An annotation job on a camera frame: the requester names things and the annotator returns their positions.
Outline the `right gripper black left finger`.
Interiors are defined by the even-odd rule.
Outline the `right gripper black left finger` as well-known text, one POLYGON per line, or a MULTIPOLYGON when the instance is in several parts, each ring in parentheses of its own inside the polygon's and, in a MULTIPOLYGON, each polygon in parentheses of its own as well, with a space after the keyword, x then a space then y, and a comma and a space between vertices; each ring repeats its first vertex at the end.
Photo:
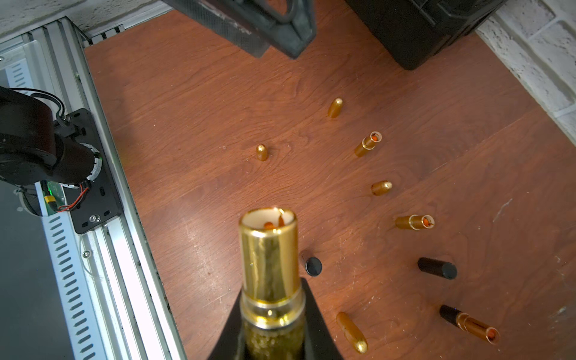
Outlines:
POLYGON ((245 336, 243 319, 240 310, 242 292, 239 292, 229 313, 216 345, 208 360, 243 360, 245 359, 245 336))

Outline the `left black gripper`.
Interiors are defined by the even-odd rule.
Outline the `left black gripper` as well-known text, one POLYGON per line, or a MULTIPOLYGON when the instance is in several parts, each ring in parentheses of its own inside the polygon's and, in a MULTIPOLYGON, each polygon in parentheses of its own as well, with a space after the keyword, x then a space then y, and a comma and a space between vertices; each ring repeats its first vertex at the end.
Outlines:
POLYGON ((297 59, 317 34, 312 1, 288 1, 283 13, 268 1, 165 0, 164 3, 255 58, 274 47, 297 59))

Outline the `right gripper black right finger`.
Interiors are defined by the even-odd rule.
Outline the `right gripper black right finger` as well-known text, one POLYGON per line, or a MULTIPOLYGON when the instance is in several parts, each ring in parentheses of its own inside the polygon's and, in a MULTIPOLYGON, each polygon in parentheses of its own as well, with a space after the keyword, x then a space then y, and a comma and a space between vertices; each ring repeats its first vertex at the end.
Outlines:
POLYGON ((304 360, 343 360, 344 357, 332 340, 323 315, 315 301, 311 288, 305 278, 301 277, 306 304, 304 310, 304 343, 301 359, 304 360))

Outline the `black lipstick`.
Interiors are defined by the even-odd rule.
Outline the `black lipstick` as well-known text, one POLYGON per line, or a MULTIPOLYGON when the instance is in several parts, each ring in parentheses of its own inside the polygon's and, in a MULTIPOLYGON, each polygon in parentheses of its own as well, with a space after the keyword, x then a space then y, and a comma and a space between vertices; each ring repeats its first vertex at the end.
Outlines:
POLYGON ((318 257, 316 257, 309 250, 303 250, 298 255, 298 261, 305 272, 311 277, 317 277, 323 270, 323 264, 318 257))
POLYGON ((461 331, 474 335, 489 344, 496 345, 500 341, 500 333, 496 328, 475 319, 455 307, 443 304, 439 309, 439 315, 461 331))

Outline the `black lipstick cap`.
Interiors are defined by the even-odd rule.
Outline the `black lipstick cap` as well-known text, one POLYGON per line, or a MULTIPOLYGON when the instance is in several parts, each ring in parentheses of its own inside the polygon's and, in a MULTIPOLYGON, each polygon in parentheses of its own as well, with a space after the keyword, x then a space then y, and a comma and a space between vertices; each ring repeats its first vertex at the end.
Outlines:
POLYGON ((451 262, 420 257, 417 266, 421 272, 445 278, 447 280, 454 280, 458 276, 458 269, 451 262))

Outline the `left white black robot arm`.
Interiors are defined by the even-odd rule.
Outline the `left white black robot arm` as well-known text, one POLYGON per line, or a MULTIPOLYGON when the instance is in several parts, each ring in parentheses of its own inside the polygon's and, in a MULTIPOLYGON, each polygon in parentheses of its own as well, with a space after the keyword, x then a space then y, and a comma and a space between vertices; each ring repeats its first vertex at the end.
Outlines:
MULTIPOLYGON (((259 58, 269 47, 298 58, 316 36, 312 1, 288 1, 285 12, 268 1, 168 1, 171 8, 259 58)), ((99 177, 103 158, 77 142, 63 102, 47 91, 1 88, 1 180, 82 185, 99 177)))

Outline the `black grey toolbox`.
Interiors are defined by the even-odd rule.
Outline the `black grey toolbox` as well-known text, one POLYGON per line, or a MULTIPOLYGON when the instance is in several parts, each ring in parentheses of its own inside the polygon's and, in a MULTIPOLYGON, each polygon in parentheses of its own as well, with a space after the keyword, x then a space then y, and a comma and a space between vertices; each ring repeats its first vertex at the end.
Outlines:
POLYGON ((504 0, 349 0, 347 4, 404 69, 412 71, 473 33, 504 0))

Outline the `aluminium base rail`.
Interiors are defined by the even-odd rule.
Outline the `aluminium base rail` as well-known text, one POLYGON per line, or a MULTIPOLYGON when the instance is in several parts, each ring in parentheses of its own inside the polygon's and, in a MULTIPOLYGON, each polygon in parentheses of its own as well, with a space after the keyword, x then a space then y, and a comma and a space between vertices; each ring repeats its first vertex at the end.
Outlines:
POLYGON ((91 43, 67 18, 1 43, 1 357, 183 359, 91 43))

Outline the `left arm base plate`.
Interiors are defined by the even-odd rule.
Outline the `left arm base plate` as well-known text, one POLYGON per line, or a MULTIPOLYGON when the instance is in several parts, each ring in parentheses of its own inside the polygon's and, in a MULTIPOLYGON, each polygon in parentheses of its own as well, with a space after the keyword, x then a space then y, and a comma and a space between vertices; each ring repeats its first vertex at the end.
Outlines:
POLYGON ((97 164, 100 166, 96 176, 84 181, 83 187, 87 192, 70 211, 73 228, 76 233, 82 235, 122 215, 123 208, 92 114, 87 109, 78 109, 69 113, 68 118, 75 129, 70 138, 89 147, 96 155, 97 164))

